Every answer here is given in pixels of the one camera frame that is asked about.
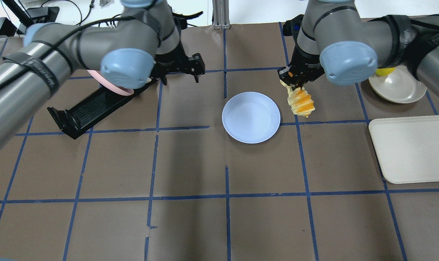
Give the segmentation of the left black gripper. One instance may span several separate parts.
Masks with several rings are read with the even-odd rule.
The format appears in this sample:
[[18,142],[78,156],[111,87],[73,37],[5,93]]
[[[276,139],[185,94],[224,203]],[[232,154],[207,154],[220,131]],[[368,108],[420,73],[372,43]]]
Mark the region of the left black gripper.
[[188,57],[180,41],[179,34],[172,34],[162,40],[155,53],[155,63],[151,72],[152,79],[160,79],[168,85],[168,73],[185,73],[199,83],[200,76],[206,73],[205,63],[200,53]]

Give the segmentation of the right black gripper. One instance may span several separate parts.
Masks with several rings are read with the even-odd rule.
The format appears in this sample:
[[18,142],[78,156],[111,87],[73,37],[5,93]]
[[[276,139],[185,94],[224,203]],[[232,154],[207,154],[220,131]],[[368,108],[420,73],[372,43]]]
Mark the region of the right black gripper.
[[308,82],[321,77],[325,71],[319,62],[319,55],[307,53],[295,45],[290,63],[279,68],[277,73],[284,87],[302,89]]

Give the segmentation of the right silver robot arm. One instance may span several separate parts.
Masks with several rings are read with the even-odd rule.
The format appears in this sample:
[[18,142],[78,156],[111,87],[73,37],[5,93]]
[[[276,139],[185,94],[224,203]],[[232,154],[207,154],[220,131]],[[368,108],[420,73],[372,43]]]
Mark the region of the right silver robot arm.
[[429,88],[439,86],[439,14],[387,15],[363,21],[353,0],[310,0],[290,63],[278,69],[292,90],[325,74],[335,85],[362,82],[377,69],[405,65]]

